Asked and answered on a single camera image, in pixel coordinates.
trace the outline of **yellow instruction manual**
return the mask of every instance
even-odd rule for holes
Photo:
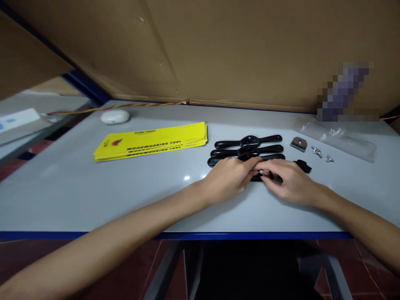
[[[204,145],[204,122],[135,132],[111,133],[96,149],[95,161],[149,155]]]

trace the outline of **left hand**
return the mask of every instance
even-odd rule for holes
[[[210,204],[235,197],[243,192],[251,178],[258,174],[258,171],[252,168],[262,160],[260,157],[253,157],[245,162],[230,157],[220,160],[208,175],[199,181],[201,193],[205,193]]]

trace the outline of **white table surface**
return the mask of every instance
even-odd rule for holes
[[[123,101],[110,101],[110,106]],[[168,196],[202,179],[214,143],[246,135],[280,134],[288,160],[305,160],[310,177],[350,201],[400,226],[400,137],[386,123],[352,124],[377,145],[374,164],[353,157],[292,130],[299,114],[198,106],[130,107],[133,118],[105,125],[94,113],[53,145],[0,183],[0,231],[88,232],[129,211]],[[205,121],[206,146],[94,162],[93,152],[108,133],[148,130]],[[305,138],[305,153],[290,146]],[[311,146],[329,154],[326,163]],[[193,215],[166,232],[337,232],[343,231],[323,213],[290,204],[251,182],[227,203]]]
[[[72,111],[89,107],[89,100],[85,97],[60,96],[52,93],[30,94],[23,92],[0,101],[0,116],[16,113],[28,108],[34,108],[38,113],[50,113],[57,110]],[[71,121],[74,117],[74,115],[64,116],[56,124],[41,131],[37,131],[7,144],[0,145],[0,163],[4,163],[9,159],[17,157],[30,146]]]

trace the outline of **orange wire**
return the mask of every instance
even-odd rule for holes
[[[110,110],[113,108],[119,108],[119,107],[124,107],[124,106],[165,106],[165,105],[178,105],[178,104],[186,104],[186,103],[193,103],[197,105],[203,105],[200,102],[197,101],[192,101],[192,100],[186,100],[182,102],[170,102],[170,103],[127,103],[127,104],[117,104],[109,107],[99,107],[99,108],[91,108],[91,109],[86,109],[86,110],[76,110],[72,112],[66,112],[66,111],[55,111],[55,112],[50,112],[48,115],[73,115],[73,114],[80,114],[80,113],[90,113],[93,111],[98,111],[98,110]]]
[[[388,117],[388,118],[379,118],[380,120],[388,120],[388,119],[393,119],[393,118],[397,118],[400,117],[400,115],[397,116],[392,116],[392,117]]]
[[[378,289],[378,291],[379,291],[380,294],[382,295],[383,299],[386,300],[386,297],[383,295],[382,291],[380,290],[380,288],[379,288],[378,285],[376,284],[375,280],[372,278],[372,275],[371,275],[370,271],[368,270],[367,265],[366,265],[365,262],[364,262],[363,256],[361,255],[360,249],[358,248],[357,243],[355,242],[355,239],[353,239],[353,242],[354,242],[355,247],[357,248],[358,254],[360,255],[360,258],[361,258],[361,260],[362,260],[362,262],[363,262],[363,264],[364,264],[364,267],[367,269],[368,275],[370,276],[372,282],[375,284],[376,288]]]

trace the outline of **clear plastic bag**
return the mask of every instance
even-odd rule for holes
[[[375,162],[376,145],[348,132],[343,123],[318,122],[315,117],[302,115],[296,120],[294,129],[355,157]]]

